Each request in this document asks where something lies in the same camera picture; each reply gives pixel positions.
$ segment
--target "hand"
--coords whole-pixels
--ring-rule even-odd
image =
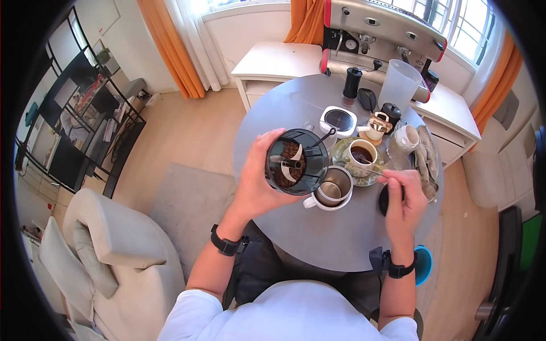
[[[258,136],[250,146],[232,203],[233,209],[247,220],[301,199],[299,196],[277,192],[265,180],[267,151],[284,131],[284,128],[269,131]]]
[[[413,233],[425,213],[428,200],[421,189],[417,170],[383,170],[378,181],[389,186],[389,207],[385,217],[385,227],[392,244],[408,242],[413,247]],[[405,199],[402,201],[402,187]]]

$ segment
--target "cloth towel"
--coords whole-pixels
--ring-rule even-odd
[[[438,152],[436,145],[430,136],[429,130],[425,125],[420,125],[417,128],[419,134],[419,144],[415,149],[415,167],[419,171],[421,179],[421,187],[427,199],[432,200],[436,196],[436,192],[440,186],[436,182],[438,177]]]

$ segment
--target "watch strap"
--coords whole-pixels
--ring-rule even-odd
[[[237,242],[232,242],[227,239],[220,239],[216,234],[217,224],[214,224],[211,229],[210,241],[223,255],[233,256],[235,253],[242,253],[248,245],[248,236],[242,236]]]
[[[404,265],[394,265],[392,262],[389,262],[388,266],[388,272],[389,277],[392,278],[402,278],[405,275],[410,274],[413,269],[415,269],[415,264],[417,263],[417,252],[413,252],[413,263],[411,263],[410,266],[405,267]]]

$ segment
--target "pressure gauge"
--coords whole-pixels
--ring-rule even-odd
[[[345,47],[348,48],[349,50],[354,50],[357,48],[357,42],[354,41],[353,39],[348,39],[345,42]]]

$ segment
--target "black coffee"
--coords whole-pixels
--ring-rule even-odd
[[[373,161],[372,154],[364,147],[353,146],[351,148],[351,155],[356,161],[362,164],[368,164]]]

